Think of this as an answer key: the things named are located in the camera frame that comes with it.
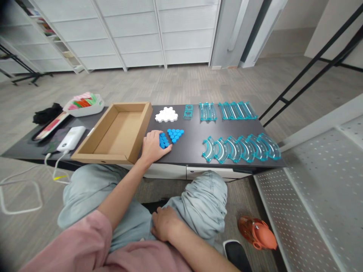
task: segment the white basket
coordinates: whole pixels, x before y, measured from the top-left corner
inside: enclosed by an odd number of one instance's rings
[[[99,94],[96,94],[95,96],[96,96],[96,99],[97,99],[97,103],[95,103],[92,106],[85,107],[85,108],[78,108],[78,109],[75,109],[75,110],[69,110],[68,109],[69,106],[74,101],[74,99],[72,99],[71,101],[69,101],[64,106],[63,110],[65,112],[69,113],[70,115],[74,116],[74,117],[81,117],[81,116],[100,113],[103,110],[103,107],[105,106],[105,102],[103,101],[103,99],[101,98],[101,96]]]

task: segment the orange water bottle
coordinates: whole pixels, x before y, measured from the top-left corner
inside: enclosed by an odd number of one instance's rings
[[[242,236],[258,250],[277,248],[276,238],[263,220],[242,216],[238,221],[238,229]]]

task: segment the open cardboard tray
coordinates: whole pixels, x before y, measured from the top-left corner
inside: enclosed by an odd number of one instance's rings
[[[151,114],[150,102],[113,103],[71,159],[84,163],[134,164]]]

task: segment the desk drawer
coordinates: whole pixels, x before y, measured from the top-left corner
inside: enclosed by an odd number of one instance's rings
[[[224,179],[240,179],[251,175],[246,173],[234,172],[233,169],[230,168],[187,167],[186,179],[194,179],[200,176],[203,172],[208,170],[215,171]]]
[[[133,164],[119,164],[126,169],[131,169]],[[152,164],[146,171],[144,178],[155,179],[186,179],[186,166],[173,164]]]

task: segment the black stand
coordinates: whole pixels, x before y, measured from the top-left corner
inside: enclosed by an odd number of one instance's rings
[[[23,77],[21,79],[16,79],[16,80],[12,80],[11,82],[17,86],[17,82],[19,81],[23,81],[26,79],[30,79],[30,78],[34,78],[31,83],[29,84],[33,84],[35,86],[38,87],[38,85],[36,84],[36,81],[42,77],[42,76],[51,76],[53,77],[52,73],[39,73],[39,72],[35,72],[33,69],[31,69],[28,65],[26,65],[24,62],[22,62],[21,59],[19,59],[16,55],[14,55],[13,53],[11,53],[9,50],[7,50],[4,46],[2,46],[0,44],[0,50],[3,51],[6,54],[6,58],[7,59],[13,59],[14,61],[16,61],[19,65],[21,65],[24,69],[26,69],[30,75]]]
[[[294,102],[300,95],[302,95],[311,85],[313,85],[323,74],[325,74],[334,65],[339,65],[342,61],[354,50],[358,43],[363,39],[363,26],[357,31],[355,36],[347,44],[347,46],[312,79],[310,80],[296,95],[290,100],[284,98],[284,95],[298,82],[299,79],[317,62],[320,57],[329,49],[329,47],[344,33],[344,31],[357,19],[363,12],[363,4],[353,13],[353,15],[345,22],[345,24],[338,30],[338,32],[328,41],[328,43],[319,51],[319,53],[309,62],[309,64],[298,74],[298,76],[290,83],[289,86],[279,95],[279,97],[268,107],[268,109],[261,115],[261,120],[276,104],[281,101],[285,105],[272,116],[265,124],[266,127],[273,119],[275,119],[281,112],[283,112],[292,102]]]

